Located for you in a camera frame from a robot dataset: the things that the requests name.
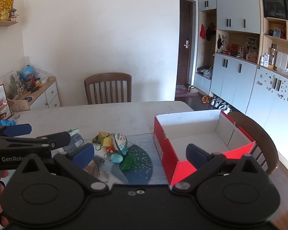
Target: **chair backrest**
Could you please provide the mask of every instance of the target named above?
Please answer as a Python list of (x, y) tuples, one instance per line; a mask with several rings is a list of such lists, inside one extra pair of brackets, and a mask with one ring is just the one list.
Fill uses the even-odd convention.
[(230, 112), (228, 115), (235, 121), (237, 127), (241, 126), (256, 141), (251, 154), (263, 169), (267, 166), (266, 173), (272, 175), (279, 166), (280, 161), (271, 137), (258, 123), (248, 116), (238, 112)]
[[(127, 100), (124, 98), (124, 81), (127, 82)], [(132, 77), (126, 73), (102, 73), (87, 78), (84, 86), (88, 104), (93, 104), (90, 85), (94, 87), (95, 104), (131, 102), (131, 81)]]

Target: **cabinet handle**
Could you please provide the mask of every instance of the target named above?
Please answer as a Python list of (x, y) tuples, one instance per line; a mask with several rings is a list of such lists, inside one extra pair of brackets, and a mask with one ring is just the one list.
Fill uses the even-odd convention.
[(277, 91), (279, 92), (280, 91), (280, 85), (281, 85), (282, 81), (280, 80), (280, 84), (279, 84), (279, 87), (277, 89)]
[(275, 85), (274, 85), (274, 88), (273, 88), (274, 90), (275, 90), (275, 88), (276, 88), (276, 84), (277, 84), (277, 79), (275, 80)]

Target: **bag of snacks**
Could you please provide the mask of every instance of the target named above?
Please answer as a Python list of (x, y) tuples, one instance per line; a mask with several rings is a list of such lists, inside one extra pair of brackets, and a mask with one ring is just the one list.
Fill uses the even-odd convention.
[(12, 116), (6, 100), (4, 85), (0, 85), (0, 120), (7, 120)]

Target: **red shoe box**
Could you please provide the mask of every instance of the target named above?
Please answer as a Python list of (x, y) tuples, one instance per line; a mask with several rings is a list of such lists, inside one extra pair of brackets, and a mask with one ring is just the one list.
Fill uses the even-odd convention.
[(196, 171), (185, 155), (188, 144), (208, 153), (223, 153), (231, 159), (249, 154), (256, 144), (220, 110), (158, 115), (154, 122), (154, 142), (170, 186)]

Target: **rug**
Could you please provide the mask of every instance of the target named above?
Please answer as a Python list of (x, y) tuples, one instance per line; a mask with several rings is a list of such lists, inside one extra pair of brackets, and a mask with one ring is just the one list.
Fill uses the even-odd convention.
[(177, 85), (175, 97), (191, 97), (191, 96), (199, 96), (199, 93), (189, 93), (188, 85)]

